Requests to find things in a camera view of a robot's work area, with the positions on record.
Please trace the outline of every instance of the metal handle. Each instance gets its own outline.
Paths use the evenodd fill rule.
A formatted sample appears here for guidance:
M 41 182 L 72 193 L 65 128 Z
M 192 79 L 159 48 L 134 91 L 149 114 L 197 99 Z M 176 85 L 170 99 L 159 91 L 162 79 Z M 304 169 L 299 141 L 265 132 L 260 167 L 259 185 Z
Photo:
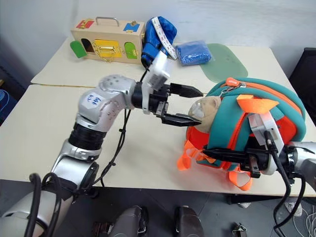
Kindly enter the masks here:
M 103 50 L 103 51 L 115 51 L 114 47 L 110 47 L 110 46 L 100 46 L 99 47 L 100 50 Z
M 97 16 L 95 18 L 95 22 L 97 23 L 97 25 L 99 25 L 99 22 L 98 22 L 99 19 L 115 20 L 117 22 L 118 26 L 119 26 L 119 21 L 118 21 L 118 19 L 116 17 Z

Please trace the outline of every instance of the gray floor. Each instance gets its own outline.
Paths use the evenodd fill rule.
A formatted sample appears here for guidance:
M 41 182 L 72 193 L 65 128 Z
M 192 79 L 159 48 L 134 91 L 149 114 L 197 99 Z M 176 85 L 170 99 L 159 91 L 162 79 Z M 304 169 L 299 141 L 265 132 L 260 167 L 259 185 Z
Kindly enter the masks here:
M 0 180 L 0 216 L 31 190 L 32 185 L 29 183 Z M 144 205 L 150 216 L 148 236 L 171 237 L 174 208 L 188 205 L 199 214 L 207 237 L 230 237 L 235 223 L 245 225 L 249 237 L 276 237 L 272 231 L 273 208 L 278 202 L 278 199 L 254 202 L 247 209 L 243 209 L 236 204 L 228 205 L 223 194 L 105 188 L 96 199 L 80 197 L 70 208 L 56 236 L 91 237 L 94 221 L 114 222 L 126 208 Z M 302 205 L 309 213 L 312 212 L 310 204 L 303 202 Z M 283 207 L 278 218 L 283 219 L 287 214 Z M 301 233 L 308 236 L 303 225 L 305 218 L 306 216 L 296 218 L 295 222 Z M 287 237 L 300 236 L 292 221 L 283 227 L 283 231 Z

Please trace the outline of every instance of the tape measure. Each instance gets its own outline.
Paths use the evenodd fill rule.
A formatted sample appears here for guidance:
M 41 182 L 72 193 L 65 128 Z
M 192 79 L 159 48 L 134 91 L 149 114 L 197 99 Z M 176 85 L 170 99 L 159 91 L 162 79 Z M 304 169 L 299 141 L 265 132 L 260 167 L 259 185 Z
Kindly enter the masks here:
M 168 53 L 170 54 L 170 56 L 176 60 L 178 58 L 176 50 L 174 49 L 174 47 L 172 47 L 172 45 L 170 44 L 169 40 L 167 39 L 165 33 L 163 32 L 163 29 L 160 25 L 160 22 L 158 20 L 158 17 L 154 17 L 152 19 L 152 23 L 154 25 L 154 28 L 156 30 L 156 33 L 160 39 L 160 42 L 162 43 L 163 47 L 168 51 Z

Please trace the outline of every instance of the green door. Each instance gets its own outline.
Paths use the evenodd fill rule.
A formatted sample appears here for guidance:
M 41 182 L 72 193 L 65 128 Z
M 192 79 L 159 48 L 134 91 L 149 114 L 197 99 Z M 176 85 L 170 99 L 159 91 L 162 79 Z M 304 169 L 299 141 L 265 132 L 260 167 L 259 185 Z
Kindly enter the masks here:
M 131 42 L 125 43 L 125 52 L 128 59 L 137 59 L 137 53 L 135 45 Z

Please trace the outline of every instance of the box handle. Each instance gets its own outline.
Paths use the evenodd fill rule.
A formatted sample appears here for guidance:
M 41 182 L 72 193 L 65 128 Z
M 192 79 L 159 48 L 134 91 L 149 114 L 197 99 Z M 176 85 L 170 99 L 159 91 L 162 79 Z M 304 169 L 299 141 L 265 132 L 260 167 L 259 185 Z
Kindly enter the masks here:
M 117 19 L 116 17 L 97 16 L 97 17 L 95 18 L 95 22 L 97 23 L 97 25 L 100 25 L 99 22 L 98 22 L 99 19 L 115 20 L 115 21 L 117 22 L 118 26 L 119 26 L 119 21 L 118 21 L 118 19 Z

